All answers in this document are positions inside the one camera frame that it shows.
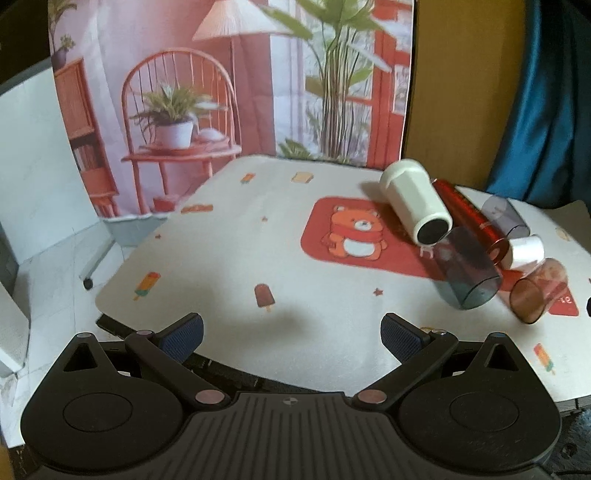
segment blue gripper pad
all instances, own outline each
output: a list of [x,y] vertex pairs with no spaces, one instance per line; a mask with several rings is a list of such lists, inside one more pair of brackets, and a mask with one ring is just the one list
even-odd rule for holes
[[380,325],[382,343],[400,363],[419,353],[431,341],[428,333],[408,323],[395,313],[387,313]]
[[189,313],[154,335],[154,343],[169,357],[183,363],[203,342],[203,319]]

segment orange bear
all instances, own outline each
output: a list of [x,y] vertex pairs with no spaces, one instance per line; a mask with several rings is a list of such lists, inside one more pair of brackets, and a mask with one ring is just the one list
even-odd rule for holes
[[358,257],[377,260],[388,247],[382,238],[384,226],[375,210],[336,206],[330,217],[330,232],[323,243],[338,258]]

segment red cylindrical bottle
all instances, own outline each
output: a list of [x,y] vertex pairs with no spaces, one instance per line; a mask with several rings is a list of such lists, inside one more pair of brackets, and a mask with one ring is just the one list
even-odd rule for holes
[[509,240],[447,180],[433,180],[433,187],[447,207],[453,223],[470,229],[486,249],[492,262],[495,265],[500,263],[509,251]]

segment poster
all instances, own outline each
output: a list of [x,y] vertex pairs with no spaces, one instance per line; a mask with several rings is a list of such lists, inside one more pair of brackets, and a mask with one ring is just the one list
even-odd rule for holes
[[412,0],[48,0],[48,13],[64,124],[100,216],[175,211],[242,155],[400,158]]

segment white flower pot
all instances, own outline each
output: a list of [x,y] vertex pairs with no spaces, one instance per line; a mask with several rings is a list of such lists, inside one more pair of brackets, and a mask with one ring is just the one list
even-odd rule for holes
[[182,124],[158,125],[156,127],[156,142],[164,148],[189,148],[192,133],[193,121],[191,120]]

